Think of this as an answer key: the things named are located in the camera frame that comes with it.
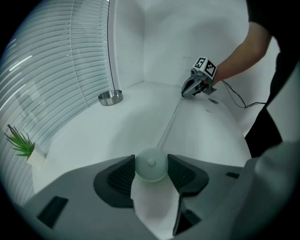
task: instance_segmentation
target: person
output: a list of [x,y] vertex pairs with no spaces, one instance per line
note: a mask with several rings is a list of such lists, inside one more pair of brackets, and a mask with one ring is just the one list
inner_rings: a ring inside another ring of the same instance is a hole
[[249,28],[245,40],[217,67],[213,84],[242,73],[264,57],[271,38],[277,40],[280,53],[270,85],[267,103],[246,135],[251,156],[259,157],[266,149],[282,142],[267,106],[279,93],[299,59],[297,1],[246,0]]

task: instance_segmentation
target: black fabric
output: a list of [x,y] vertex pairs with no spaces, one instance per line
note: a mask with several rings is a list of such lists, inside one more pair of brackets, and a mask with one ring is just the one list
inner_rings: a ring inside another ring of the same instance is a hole
[[258,114],[254,125],[246,136],[253,158],[269,147],[282,142],[280,133],[267,111],[267,106],[280,92],[299,59],[297,1],[246,0],[249,22],[263,26],[278,42],[280,53],[276,60],[276,71],[270,85],[270,95],[265,107]]

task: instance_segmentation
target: plant leaf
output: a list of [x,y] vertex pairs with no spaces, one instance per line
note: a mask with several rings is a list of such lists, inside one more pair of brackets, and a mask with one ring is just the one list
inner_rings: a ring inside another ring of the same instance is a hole
[[25,143],[26,143],[28,146],[30,146],[30,143],[27,141],[26,137],[23,135],[23,133],[21,133],[21,134],[22,134],[22,137],[23,137]]
[[11,136],[8,136],[6,133],[5,133],[5,136],[7,137],[7,138],[10,138]]
[[18,150],[18,152],[19,152],[19,154],[27,154],[27,155],[30,155],[30,154],[31,154],[31,153],[28,152],[28,151],[19,151],[19,150]]
[[27,134],[27,137],[28,137],[28,141],[30,142],[31,149],[33,151],[34,150],[34,143],[32,143],[32,141],[30,140],[28,134]]
[[26,143],[26,141],[22,138],[21,134],[17,131],[16,128],[15,128],[15,132],[16,132],[16,134],[19,136],[19,138],[21,139],[21,141],[22,141],[23,143]]
[[19,152],[24,152],[24,151],[26,151],[26,150],[24,150],[24,149],[22,149],[22,148],[12,148],[12,149],[17,150],[17,151],[19,151]]
[[28,155],[27,153],[24,153],[24,154],[17,154],[17,156],[20,156],[20,157],[29,157],[30,155]]
[[15,139],[19,139],[20,138],[19,135],[15,131],[13,131],[12,134],[13,134],[13,137]]
[[26,135],[27,135],[27,140],[28,140],[29,144],[32,145],[32,142],[31,142],[31,140],[30,140],[30,138],[29,138],[29,136],[28,136],[27,133],[26,133]]
[[13,136],[8,136],[8,135],[6,135],[6,137],[7,137],[8,139],[10,139],[10,140],[14,140],[14,139],[15,139]]
[[28,153],[28,152],[20,152],[20,153],[17,154],[17,155],[19,156],[20,154],[25,154],[26,156],[30,156],[30,153]]
[[14,142],[15,144],[18,144],[18,145],[22,144],[22,141],[20,141],[20,139],[18,139],[18,138],[15,138],[15,137],[9,137],[9,139],[10,139],[12,142]]
[[12,145],[14,145],[15,147],[17,147],[17,148],[22,148],[20,145],[16,145],[16,144],[14,144],[12,141],[10,141],[9,139],[7,139]]
[[14,129],[13,129],[11,126],[9,126],[9,125],[8,125],[8,127],[9,127],[10,132],[11,132],[12,134],[14,134],[14,133],[15,133]]
[[24,148],[26,148],[28,151],[30,151],[30,146],[28,144],[23,143]]

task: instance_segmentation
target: dark panel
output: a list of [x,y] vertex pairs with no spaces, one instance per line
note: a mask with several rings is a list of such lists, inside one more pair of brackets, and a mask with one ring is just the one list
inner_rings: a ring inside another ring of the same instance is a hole
[[196,225],[200,221],[201,219],[194,212],[186,209],[182,198],[180,198],[173,235],[176,236],[179,233],[188,230],[190,227]]
[[168,155],[168,174],[180,196],[196,196],[209,182],[208,174],[172,154]]
[[55,196],[37,218],[48,227],[53,228],[67,202],[68,199]]
[[130,198],[132,181],[135,178],[135,156],[131,155],[99,172],[94,179],[97,195],[115,208],[133,208]]
[[226,173],[226,176],[238,179],[240,175],[234,172],[228,172]]

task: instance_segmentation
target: black cable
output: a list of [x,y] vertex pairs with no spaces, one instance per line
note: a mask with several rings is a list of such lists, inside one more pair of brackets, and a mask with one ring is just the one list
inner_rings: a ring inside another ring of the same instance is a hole
[[[258,105],[258,104],[266,104],[266,103],[262,103],[262,102],[255,102],[255,103],[251,103],[251,104],[249,104],[249,105],[246,105],[245,102],[244,102],[244,100],[243,100],[243,98],[242,98],[235,90],[233,90],[233,88],[232,88],[227,82],[225,82],[224,80],[222,80],[222,82],[223,82],[223,84],[225,85],[225,87],[226,87],[227,91],[229,92],[231,98],[233,99],[234,103],[235,103],[238,107],[246,109],[246,108],[252,107],[252,106],[254,106],[254,105]],[[239,96],[239,98],[240,98],[240,100],[242,101],[244,107],[243,107],[243,106],[242,106],[242,107],[239,106],[239,105],[235,102],[235,100],[234,100],[234,98],[232,97],[232,95],[231,95],[230,91],[228,90],[228,88],[230,88],[230,90],[231,90],[232,92],[234,92],[236,95]]]

